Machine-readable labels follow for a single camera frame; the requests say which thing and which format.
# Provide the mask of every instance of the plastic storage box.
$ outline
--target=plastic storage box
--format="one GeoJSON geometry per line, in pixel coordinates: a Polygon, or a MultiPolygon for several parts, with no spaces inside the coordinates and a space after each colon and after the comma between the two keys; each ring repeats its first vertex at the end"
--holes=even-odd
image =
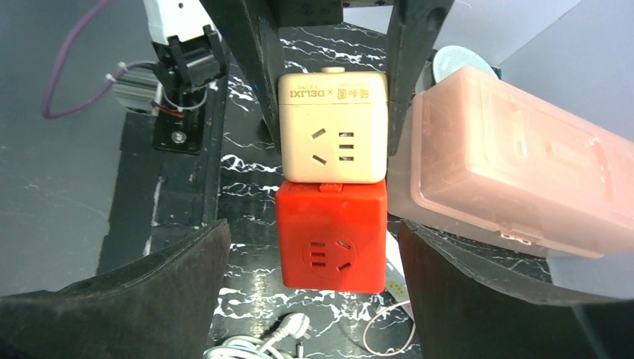
{"type": "Polygon", "coordinates": [[[634,144],[472,67],[414,97],[387,184],[393,215],[479,242],[634,248],[634,144]]]}

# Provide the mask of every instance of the screw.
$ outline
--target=screw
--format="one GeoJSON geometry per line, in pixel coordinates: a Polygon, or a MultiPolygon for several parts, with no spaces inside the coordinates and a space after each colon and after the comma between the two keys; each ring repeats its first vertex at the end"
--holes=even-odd
{"type": "Polygon", "coordinates": [[[181,144],[185,142],[186,139],[187,139],[187,135],[184,132],[182,131],[172,132],[172,141],[174,141],[175,144],[181,144]]]}

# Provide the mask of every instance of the wire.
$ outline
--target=wire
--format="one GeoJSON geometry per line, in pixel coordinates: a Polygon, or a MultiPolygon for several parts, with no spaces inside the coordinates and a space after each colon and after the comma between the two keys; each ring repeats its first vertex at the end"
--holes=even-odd
{"type": "Polygon", "coordinates": [[[221,345],[205,350],[204,359],[294,359],[290,354],[269,347],[266,352],[259,348],[265,341],[248,335],[230,337],[221,345]]]}
{"type": "Polygon", "coordinates": [[[286,337],[309,339],[310,319],[304,313],[291,313],[284,317],[280,327],[266,340],[248,335],[230,337],[221,345],[204,351],[204,359],[300,359],[304,357],[301,342],[297,347],[297,357],[280,352],[273,345],[286,337]]]}
{"type": "Polygon", "coordinates": [[[169,114],[171,116],[178,117],[178,118],[185,118],[184,114],[178,112],[177,110],[173,110],[173,109],[167,108],[167,107],[165,107],[163,105],[159,105],[158,103],[156,103],[156,101],[152,101],[151,104],[152,104],[153,108],[156,108],[160,112],[164,112],[166,114],[169,114]]]}
{"type": "Polygon", "coordinates": [[[185,107],[185,106],[179,106],[176,103],[172,102],[172,100],[167,96],[167,94],[165,93],[165,89],[163,90],[163,98],[165,99],[165,101],[167,101],[167,103],[169,103],[170,105],[172,105],[172,107],[175,107],[176,110],[178,110],[178,112],[183,112],[183,111],[193,111],[196,108],[201,107],[202,105],[207,103],[207,91],[205,91],[203,93],[203,99],[197,103],[196,105],[193,106],[189,106],[189,107],[185,107]]]}
{"type": "Polygon", "coordinates": [[[389,312],[390,310],[394,310],[396,308],[402,307],[409,303],[410,301],[402,301],[400,303],[390,305],[389,307],[385,307],[384,309],[379,310],[379,312],[376,314],[376,316],[374,316],[374,318],[370,319],[370,321],[368,322],[368,325],[366,325],[366,329],[363,331],[363,346],[366,347],[366,350],[368,352],[371,352],[372,354],[377,355],[379,357],[392,357],[394,355],[404,353],[410,347],[410,344],[412,343],[412,339],[414,338],[414,334],[416,333],[416,323],[414,323],[414,325],[412,326],[412,331],[410,332],[410,336],[407,338],[407,342],[405,342],[405,344],[399,350],[395,352],[390,352],[390,353],[375,352],[374,350],[370,349],[366,340],[366,335],[368,334],[368,330],[372,326],[372,323],[376,322],[378,317],[382,316],[386,312],[389,312]]]}
{"type": "Polygon", "coordinates": [[[62,69],[64,68],[64,64],[66,63],[66,59],[68,58],[68,54],[70,52],[70,48],[77,40],[79,34],[86,28],[86,26],[93,20],[93,18],[100,13],[103,9],[105,9],[110,3],[114,0],[102,0],[99,4],[95,5],[90,11],[88,11],[73,27],[73,29],[66,36],[66,40],[62,44],[60,51],[58,53],[57,59],[55,60],[55,65],[53,67],[53,72],[51,74],[51,79],[49,80],[49,86],[46,89],[46,93],[44,94],[44,100],[42,101],[42,116],[47,120],[54,120],[60,117],[67,116],[68,114],[74,114],[77,111],[81,111],[84,108],[87,108],[93,102],[101,99],[103,95],[105,95],[108,90],[112,87],[112,85],[120,79],[124,74],[128,71],[133,70],[138,67],[151,69],[153,63],[147,61],[139,61],[133,62],[131,64],[123,65],[121,69],[114,75],[108,75],[106,78],[108,79],[107,83],[104,87],[97,92],[90,99],[86,100],[86,102],[81,105],[77,105],[72,108],[68,108],[67,110],[60,111],[58,113],[51,113],[51,103],[53,100],[53,95],[55,94],[55,89],[58,86],[59,79],[61,77],[62,69]]]}

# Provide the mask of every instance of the white wall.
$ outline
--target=white wall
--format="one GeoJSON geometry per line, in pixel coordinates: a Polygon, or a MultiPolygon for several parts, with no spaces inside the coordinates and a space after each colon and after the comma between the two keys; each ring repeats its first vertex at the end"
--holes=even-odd
{"type": "MultiPolygon", "coordinates": [[[[449,11],[434,47],[459,45],[501,64],[581,0],[464,0],[449,11]]],[[[344,20],[387,32],[392,7],[345,9],[344,20]]]]}
{"type": "MultiPolygon", "coordinates": [[[[633,5],[583,0],[504,61],[504,79],[634,140],[633,5]]],[[[552,258],[549,264],[559,285],[634,298],[634,251],[601,260],[552,258]]]]}

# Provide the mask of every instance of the metal bracket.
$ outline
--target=metal bracket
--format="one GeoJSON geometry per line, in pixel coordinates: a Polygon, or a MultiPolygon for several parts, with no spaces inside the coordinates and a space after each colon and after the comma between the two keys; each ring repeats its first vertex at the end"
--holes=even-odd
{"type": "Polygon", "coordinates": [[[280,151],[277,81],[285,73],[285,61],[273,12],[262,0],[200,2],[253,88],[273,143],[280,151]]]}
{"type": "Polygon", "coordinates": [[[416,80],[454,0],[396,0],[387,29],[388,156],[396,154],[416,80]]]}
{"type": "MultiPolygon", "coordinates": [[[[182,98],[184,102],[196,105],[201,101],[207,102],[206,92],[208,88],[202,88],[193,93],[187,93],[182,98]]],[[[154,124],[154,136],[152,145],[157,150],[165,150],[176,153],[197,155],[203,144],[203,131],[207,104],[202,104],[194,110],[176,111],[168,106],[170,112],[160,111],[154,124]]]]}

